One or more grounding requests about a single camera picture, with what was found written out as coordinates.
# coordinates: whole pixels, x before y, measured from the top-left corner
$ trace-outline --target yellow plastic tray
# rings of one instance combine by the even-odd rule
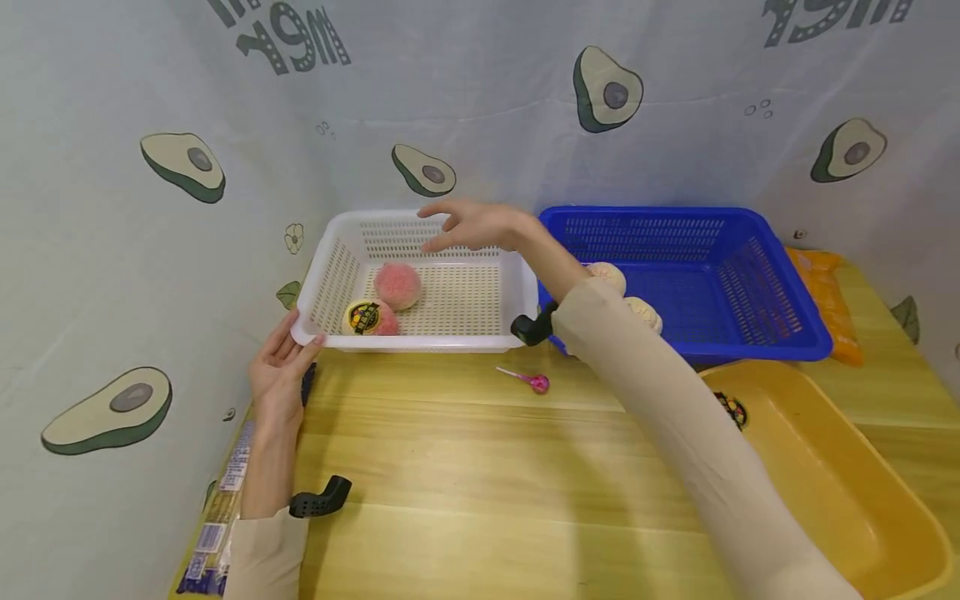
[[[783,501],[866,600],[917,598],[947,582],[940,523],[809,377],[768,361],[701,376],[732,411],[742,405],[743,435]]]

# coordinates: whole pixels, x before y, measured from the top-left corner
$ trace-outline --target lollipop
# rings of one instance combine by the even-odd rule
[[[550,389],[550,380],[546,378],[546,375],[534,375],[531,377],[528,375],[521,375],[518,372],[507,371],[506,369],[501,369],[500,367],[497,367],[496,369],[512,377],[516,377],[517,379],[523,379],[530,384],[530,387],[533,388],[536,394],[546,394],[546,391]]]

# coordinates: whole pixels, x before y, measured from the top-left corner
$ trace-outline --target fabric backdrop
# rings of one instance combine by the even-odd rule
[[[3,8],[5,592],[163,596],[325,223],[424,193],[754,208],[858,264],[960,393],[957,22],[949,0]],[[169,162],[184,144],[200,172]],[[102,408],[54,435],[148,380],[133,438]]]

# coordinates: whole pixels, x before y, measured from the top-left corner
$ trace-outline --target wooden table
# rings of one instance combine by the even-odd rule
[[[960,412],[860,273],[840,279],[867,367],[802,368],[960,547]],[[732,597],[684,489],[576,359],[325,351],[323,367],[296,489],[354,485],[311,523],[302,599]]]

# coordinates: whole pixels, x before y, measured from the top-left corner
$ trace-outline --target round bun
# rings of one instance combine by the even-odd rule
[[[340,332],[344,335],[397,335],[400,322],[386,302],[364,298],[347,306]]]
[[[388,262],[373,279],[376,295],[394,310],[406,310],[420,299],[420,276],[410,265]]]
[[[627,302],[627,306],[630,306],[630,309],[634,311],[635,314],[639,315],[644,322],[650,325],[651,329],[658,334],[663,331],[663,319],[660,318],[660,315],[657,314],[653,306],[636,296],[630,296],[623,299],[623,301]]]
[[[587,270],[594,277],[603,279],[616,292],[623,296],[627,293],[627,278],[623,273],[609,262],[594,262],[587,265]]]

